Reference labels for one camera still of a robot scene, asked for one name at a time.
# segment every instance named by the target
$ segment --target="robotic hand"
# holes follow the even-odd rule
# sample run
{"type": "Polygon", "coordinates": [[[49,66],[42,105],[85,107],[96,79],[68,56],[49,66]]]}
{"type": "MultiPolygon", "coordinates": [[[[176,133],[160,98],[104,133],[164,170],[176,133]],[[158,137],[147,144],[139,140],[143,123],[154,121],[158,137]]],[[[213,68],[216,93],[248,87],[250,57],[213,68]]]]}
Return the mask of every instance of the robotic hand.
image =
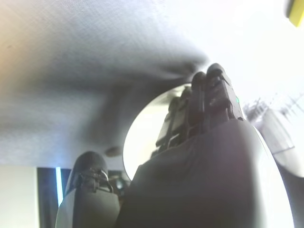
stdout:
{"type": "Polygon", "coordinates": [[[91,173],[91,181],[68,185],[57,228],[294,227],[274,159],[244,120],[219,64],[197,73],[191,87],[172,100],[156,146],[120,210],[117,197],[106,190],[102,162],[92,166],[82,159],[87,164],[75,165],[70,179],[91,173]],[[99,188],[84,187],[88,183],[99,188]]]}

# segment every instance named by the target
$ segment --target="yellow object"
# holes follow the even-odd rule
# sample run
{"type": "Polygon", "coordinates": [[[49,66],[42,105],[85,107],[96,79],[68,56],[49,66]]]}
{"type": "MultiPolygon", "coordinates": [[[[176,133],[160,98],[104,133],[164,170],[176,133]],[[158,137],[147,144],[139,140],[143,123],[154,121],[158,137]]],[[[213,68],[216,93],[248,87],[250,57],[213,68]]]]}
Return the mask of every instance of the yellow object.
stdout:
{"type": "Polygon", "coordinates": [[[303,17],[304,17],[304,0],[294,0],[293,7],[289,15],[289,20],[296,27],[299,27],[301,25],[303,17]]]}

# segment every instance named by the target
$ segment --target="yellow block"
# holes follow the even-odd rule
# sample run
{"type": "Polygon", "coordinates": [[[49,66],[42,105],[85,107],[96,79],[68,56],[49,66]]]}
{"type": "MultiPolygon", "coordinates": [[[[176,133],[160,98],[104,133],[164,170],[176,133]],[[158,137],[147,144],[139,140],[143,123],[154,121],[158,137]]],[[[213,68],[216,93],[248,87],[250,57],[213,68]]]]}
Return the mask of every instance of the yellow block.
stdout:
{"type": "Polygon", "coordinates": [[[296,27],[301,25],[301,21],[304,17],[304,0],[294,0],[293,7],[291,9],[289,20],[296,27]]]}

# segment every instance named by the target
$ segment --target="blue light strip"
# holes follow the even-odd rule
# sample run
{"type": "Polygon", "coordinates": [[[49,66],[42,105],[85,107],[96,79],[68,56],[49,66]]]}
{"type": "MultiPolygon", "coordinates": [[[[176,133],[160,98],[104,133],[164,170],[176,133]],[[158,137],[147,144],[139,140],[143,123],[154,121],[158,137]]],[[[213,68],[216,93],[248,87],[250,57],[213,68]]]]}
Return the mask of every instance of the blue light strip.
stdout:
{"type": "Polygon", "coordinates": [[[58,207],[59,207],[60,204],[61,204],[61,202],[62,202],[62,200],[63,200],[60,167],[56,167],[56,183],[57,183],[57,200],[58,200],[58,207]]]}

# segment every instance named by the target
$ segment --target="white wall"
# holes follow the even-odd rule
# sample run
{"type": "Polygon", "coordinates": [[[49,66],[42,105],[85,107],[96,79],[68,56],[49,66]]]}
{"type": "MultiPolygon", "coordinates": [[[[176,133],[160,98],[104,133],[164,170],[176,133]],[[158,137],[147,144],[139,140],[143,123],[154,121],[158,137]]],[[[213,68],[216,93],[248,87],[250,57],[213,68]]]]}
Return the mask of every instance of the white wall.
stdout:
{"type": "Polygon", "coordinates": [[[37,169],[0,166],[0,228],[38,228],[37,169]]]}

